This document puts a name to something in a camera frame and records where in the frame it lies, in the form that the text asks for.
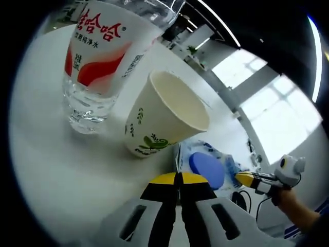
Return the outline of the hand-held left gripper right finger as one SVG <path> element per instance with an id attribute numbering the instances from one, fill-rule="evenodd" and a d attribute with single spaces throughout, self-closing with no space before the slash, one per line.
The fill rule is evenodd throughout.
<path id="1" fill-rule="evenodd" d="M 256 246 L 255 219 L 226 198 L 218 198 L 198 174 L 179 174 L 182 219 L 190 246 Z"/>

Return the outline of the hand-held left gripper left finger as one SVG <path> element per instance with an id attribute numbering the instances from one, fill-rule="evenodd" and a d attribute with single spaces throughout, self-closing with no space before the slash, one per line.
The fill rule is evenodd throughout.
<path id="1" fill-rule="evenodd" d="M 103 220 L 101 246 L 168 246 L 177 199 L 177 173 L 154 178 L 139 198 L 127 201 Z"/>

